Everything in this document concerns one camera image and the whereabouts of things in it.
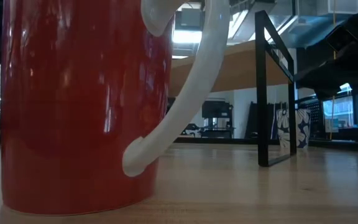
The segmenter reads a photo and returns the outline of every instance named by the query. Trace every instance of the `white mug handle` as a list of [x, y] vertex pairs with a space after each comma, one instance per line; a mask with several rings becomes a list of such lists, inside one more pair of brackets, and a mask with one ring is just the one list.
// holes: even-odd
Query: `white mug handle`
[[[144, 23], [155, 36], [163, 34], [175, 11], [186, 0], [142, 0]], [[228, 0], [206, 0], [206, 18], [200, 47], [188, 79], [170, 111], [145, 138], [125, 150], [122, 168], [135, 177], [156, 160], [186, 128], [207, 99], [219, 75], [229, 33]]]

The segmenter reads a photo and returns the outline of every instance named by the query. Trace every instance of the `red mug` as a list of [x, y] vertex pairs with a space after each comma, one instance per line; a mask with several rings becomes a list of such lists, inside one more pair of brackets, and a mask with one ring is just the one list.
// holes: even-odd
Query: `red mug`
[[71, 215], [152, 195], [157, 158], [211, 91], [228, 1], [206, 1], [190, 76], [165, 116], [173, 15], [186, 0], [5, 0], [2, 196]]

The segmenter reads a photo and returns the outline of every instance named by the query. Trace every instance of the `black metal frame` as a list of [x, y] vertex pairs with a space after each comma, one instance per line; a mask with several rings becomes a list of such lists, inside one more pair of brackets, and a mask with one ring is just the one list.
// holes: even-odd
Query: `black metal frame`
[[[281, 51], [288, 62], [288, 69], [280, 62], [280, 58], [265, 39], [265, 29], [275, 42], [275, 48]], [[281, 68], [288, 78], [288, 97], [290, 112], [290, 153], [269, 160], [269, 137], [267, 117], [267, 82], [266, 82], [266, 53]], [[262, 167], [270, 167], [296, 154], [296, 123], [295, 123], [295, 84], [294, 62], [276, 28], [265, 11], [255, 13], [255, 57], [258, 102], [258, 162]]]

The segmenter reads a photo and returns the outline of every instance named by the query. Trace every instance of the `glass window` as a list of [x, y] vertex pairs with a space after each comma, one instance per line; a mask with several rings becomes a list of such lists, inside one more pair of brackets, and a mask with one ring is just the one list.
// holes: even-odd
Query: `glass window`
[[354, 125], [353, 98], [351, 96], [335, 99], [334, 116], [332, 100], [324, 101], [323, 106], [325, 120], [337, 119], [339, 128], [348, 128]]

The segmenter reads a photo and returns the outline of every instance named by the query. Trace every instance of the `blue and white patterned object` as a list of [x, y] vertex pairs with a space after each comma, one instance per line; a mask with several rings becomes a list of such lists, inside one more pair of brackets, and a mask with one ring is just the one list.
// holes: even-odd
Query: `blue and white patterned object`
[[[300, 149], [308, 147], [310, 136], [311, 116], [310, 110], [298, 109], [296, 114], [296, 146]], [[277, 111], [277, 128], [280, 146], [290, 147], [290, 114], [288, 110]]]

